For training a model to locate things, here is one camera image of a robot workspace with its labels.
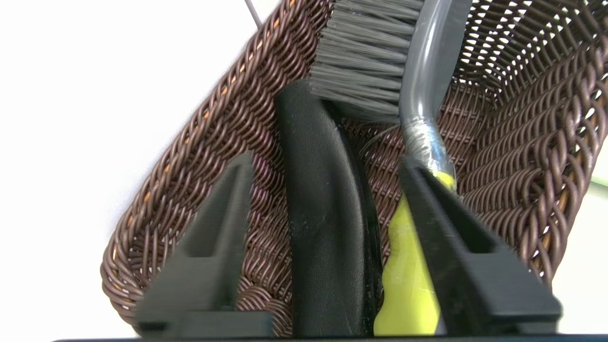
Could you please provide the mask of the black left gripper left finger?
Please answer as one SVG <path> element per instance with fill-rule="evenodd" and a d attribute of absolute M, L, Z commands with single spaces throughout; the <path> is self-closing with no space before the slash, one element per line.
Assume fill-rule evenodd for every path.
<path fill-rule="evenodd" d="M 136 307 L 143 339 L 272 338 L 269 312 L 236 308 L 253 177 L 250 152 L 222 171 Z"/>

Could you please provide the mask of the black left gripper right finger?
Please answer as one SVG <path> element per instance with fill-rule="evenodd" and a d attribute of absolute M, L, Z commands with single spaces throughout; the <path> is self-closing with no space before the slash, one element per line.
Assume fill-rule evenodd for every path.
<path fill-rule="evenodd" d="M 562 306 L 510 247 L 414 158 L 399 177 L 447 335 L 555 334 Z"/>

